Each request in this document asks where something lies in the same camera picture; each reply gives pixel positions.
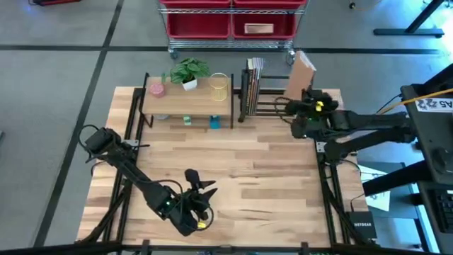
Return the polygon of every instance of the wooden tabletop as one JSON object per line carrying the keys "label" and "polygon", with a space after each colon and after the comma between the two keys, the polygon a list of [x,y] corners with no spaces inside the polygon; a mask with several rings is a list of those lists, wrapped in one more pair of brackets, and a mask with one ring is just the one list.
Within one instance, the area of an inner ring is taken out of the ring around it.
{"label": "wooden tabletop", "polygon": [[[161,77],[149,77],[147,87],[153,83],[161,83]],[[212,86],[226,85],[227,97],[223,101],[212,100]],[[178,115],[231,115],[231,79],[230,78],[199,78],[197,88],[185,91],[183,85],[172,84],[167,78],[165,96],[156,98],[146,93],[144,114],[178,114]]]}
{"label": "wooden tabletop", "polygon": [[[342,105],[339,90],[325,91]],[[120,135],[125,131],[132,92],[133,88],[125,87],[115,90],[107,126]],[[152,129],[145,126],[142,144],[151,146],[140,149],[137,166],[151,179],[175,179],[184,188],[189,187],[184,178],[187,168],[197,169],[202,180],[215,180],[212,187],[219,190],[211,199],[212,226],[183,237],[169,220],[160,220],[133,188],[123,243],[141,244],[149,239],[155,245],[299,247],[308,242],[311,247],[329,247],[313,140],[294,139],[289,125],[275,117],[246,118],[233,130],[211,130],[206,128],[208,121],[193,118],[193,125],[184,126],[181,118],[169,118],[155,120]],[[96,167],[79,239],[107,211],[115,174],[107,164]],[[363,193],[360,174],[353,165],[341,164],[338,175],[349,210],[350,200]],[[365,198],[354,200],[354,208],[367,210]],[[341,241],[336,213],[333,217]]]}

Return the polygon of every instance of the gray floor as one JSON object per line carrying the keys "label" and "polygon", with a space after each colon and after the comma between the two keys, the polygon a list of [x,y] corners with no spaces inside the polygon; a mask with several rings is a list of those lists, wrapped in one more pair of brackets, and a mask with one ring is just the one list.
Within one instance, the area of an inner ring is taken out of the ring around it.
{"label": "gray floor", "polygon": [[[383,0],[374,10],[351,11],[348,1],[312,0],[297,36],[301,47],[438,49],[442,55],[309,54],[318,69],[316,88],[339,88],[346,107],[372,113],[402,85],[424,82],[451,63],[449,35],[378,38],[373,28],[405,27],[422,0]],[[29,6],[3,0],[1,45],[102,45],[116,1],[83,0],[58,6]],[[166,46],[165,29],[150,0],[125,0],[111,45]],[[451,24],[442,7],[425,24]],[[79,114],[99,52],[0,50],[0,250],[33,243]],[[266,74],[289,74],[282,53],[181,52],[208,61],[213,72],[235,75],[248,57],[264,57]],[[160,75],[173,65],[167,52],[109,52],[86,123],[103,125],[116,86],[140,86],[144,73]],[[284,88],[284,81],[264,83]],[[382,144],[359,154],[364,161],[405,162],[421,156],[402,144]],[[86,155],[76,150],[46,244],[74,241],[91,176]]]}

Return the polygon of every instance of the small wooden shelf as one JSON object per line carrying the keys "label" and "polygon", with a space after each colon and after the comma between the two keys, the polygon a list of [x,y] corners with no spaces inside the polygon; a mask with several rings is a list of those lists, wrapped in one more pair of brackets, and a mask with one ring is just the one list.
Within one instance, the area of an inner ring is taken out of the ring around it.
{"label": "small wooden shelf", "polygon": [[[212,100],[210,82],[224,82],[225,79],[228,79],[228,96],[220,102]],[[155,98],[146,92],[143,114],[231,115],[230,78],[200,78],[197,80],[197,88],[191,91],[185,91],[180,84],[172,84],[170,78],[167,81],[165,96]],[[147,88],[154,82],[161,82],[161,78],[149,77]]]}

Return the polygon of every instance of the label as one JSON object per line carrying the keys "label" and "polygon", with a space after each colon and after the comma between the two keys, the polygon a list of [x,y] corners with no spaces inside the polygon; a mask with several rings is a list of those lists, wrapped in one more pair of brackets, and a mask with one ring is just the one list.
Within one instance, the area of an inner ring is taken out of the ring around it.
{"label": "label", "polygon": [[417,110],[429,113],[453,113],[453,99],[424,98],[415,102]]}

